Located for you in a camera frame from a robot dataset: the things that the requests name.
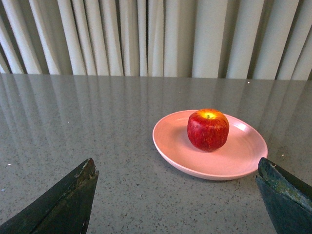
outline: apple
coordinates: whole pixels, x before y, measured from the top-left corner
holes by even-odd
[[[228,119],[215,109],[201,109],[190,115],[187,136],[198,149],[212,152],[222,147],[228,139]]]

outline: gray countertop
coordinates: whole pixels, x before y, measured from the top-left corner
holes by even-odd
[[[90,234],[273,234],[257,172],[185,174],[158,153],[153,127],[218,109],[257,129],[268,159],[311,185],[311,101],[311,81],[0,75],[0,223],[92,157]]]

